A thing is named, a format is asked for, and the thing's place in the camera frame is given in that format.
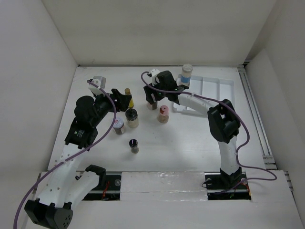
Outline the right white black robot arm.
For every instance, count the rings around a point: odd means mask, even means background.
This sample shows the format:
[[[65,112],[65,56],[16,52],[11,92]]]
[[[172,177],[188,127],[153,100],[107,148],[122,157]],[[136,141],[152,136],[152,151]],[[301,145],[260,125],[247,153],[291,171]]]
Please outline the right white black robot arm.
[[[213,106],[209,98],[187,92],[185,85],[178,85],[170,71],[160,72],[157,69],[145,71],[144,74],[152,79],[150,84],[144,83],[146,101],[150,105],[167,98],[169,101],[189,107],[201,114],[206,114],[212,137],[217,141],[220,156],[220,182],[222,189],[235,188],[241,182],[242,169],[237,162],[237,135],[241,121],[236,115],[231,101],[212,99],[217,105]]]

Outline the black lid beige spice jar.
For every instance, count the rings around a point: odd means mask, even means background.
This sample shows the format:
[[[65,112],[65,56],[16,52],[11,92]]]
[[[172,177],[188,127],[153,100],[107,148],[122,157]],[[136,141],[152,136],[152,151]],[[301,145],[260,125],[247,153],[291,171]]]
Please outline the black lid beige spice jar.
[[[125,117],[130,128],[137,128],[139,125],[138,113],[135,109],[126,110]]]

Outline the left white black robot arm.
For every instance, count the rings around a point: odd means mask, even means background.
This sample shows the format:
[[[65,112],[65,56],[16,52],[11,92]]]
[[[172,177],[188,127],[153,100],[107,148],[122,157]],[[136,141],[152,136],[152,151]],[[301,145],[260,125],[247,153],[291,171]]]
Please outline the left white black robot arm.
[[[98,135],[101,120],[109,112],[125,112],[131,98],[112,89],[110,94],[97,90],[95,95],[82,96],[76,101],[75,118],[64,140],[60,161],[42,192],[25,204],[24,209],[34,224],[47,229],[66,229],[84,197],[92,189],[106,185],[103,167],[89,165],[79,179],[75,178],[76,171]]]

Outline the black pepper grinder bottle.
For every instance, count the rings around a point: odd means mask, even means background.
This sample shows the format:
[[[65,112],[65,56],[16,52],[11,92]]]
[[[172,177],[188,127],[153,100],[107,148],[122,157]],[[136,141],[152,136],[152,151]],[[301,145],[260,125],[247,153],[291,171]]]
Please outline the black pepper grinder bottle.
[[[131,139],[129,141],[129,146],[132,153],[136,154],[139,152],[138,141],[136,139]]]

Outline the pink lid spice jar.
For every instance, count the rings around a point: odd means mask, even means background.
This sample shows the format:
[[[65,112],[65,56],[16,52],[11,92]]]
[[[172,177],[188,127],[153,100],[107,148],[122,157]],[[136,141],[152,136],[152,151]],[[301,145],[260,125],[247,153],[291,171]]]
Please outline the pink lid spice jar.
[[[162,105],[159,108],[159,114],[158,114],[157,120],[160,123],[164,123],[164,124],[168,122],[168,120],[169,120],[169,108],[168,108],[168,106]]]

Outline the white lid pepper jar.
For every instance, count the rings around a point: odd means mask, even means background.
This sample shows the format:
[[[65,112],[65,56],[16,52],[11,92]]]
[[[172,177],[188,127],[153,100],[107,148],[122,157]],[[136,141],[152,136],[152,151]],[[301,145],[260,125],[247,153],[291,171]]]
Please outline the white lid pepper jar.
[[[120,117],[117,117],[112,127],[117,135],[124,134],[124,122]]]

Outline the white lid dark spice jar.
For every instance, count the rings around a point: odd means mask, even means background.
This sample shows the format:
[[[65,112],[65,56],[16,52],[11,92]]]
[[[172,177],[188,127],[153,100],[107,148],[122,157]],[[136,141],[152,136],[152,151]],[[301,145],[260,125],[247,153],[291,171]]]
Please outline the white lid dark spice jar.
[[[147,102],[147,107],[150,110],[156,110],[158,107],[158,102],[152,102],[152,103]]]

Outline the blue label salt jar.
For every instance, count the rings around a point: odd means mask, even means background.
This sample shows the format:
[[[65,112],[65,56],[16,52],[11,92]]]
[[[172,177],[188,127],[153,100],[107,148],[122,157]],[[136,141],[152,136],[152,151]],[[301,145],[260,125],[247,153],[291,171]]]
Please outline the blue label salt jar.
[[[190,84],[190,79],[191,79],[191,76],[192,76],[192,71],[193,71],[193,66],[190,65],[190,64],[184,64],[182,66],[182,72],[181,72],[181,83],[186,85],[186,86],[189,86]]]

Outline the yellow label brown bottle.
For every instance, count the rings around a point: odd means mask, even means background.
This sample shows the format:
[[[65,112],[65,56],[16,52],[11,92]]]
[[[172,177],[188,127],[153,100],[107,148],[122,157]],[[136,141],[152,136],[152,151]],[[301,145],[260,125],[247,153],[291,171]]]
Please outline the yellow label brown bottle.
[[[129,88],[125,88],[124,92],[125,92],[126,95],[129,95],[129,96],[130,96],[130,101],[129,101],[128,108],[131,109],[131,108],[134,107],[134,102],[133,102],[133,98],[132,98],[131,91],[130,91]]]

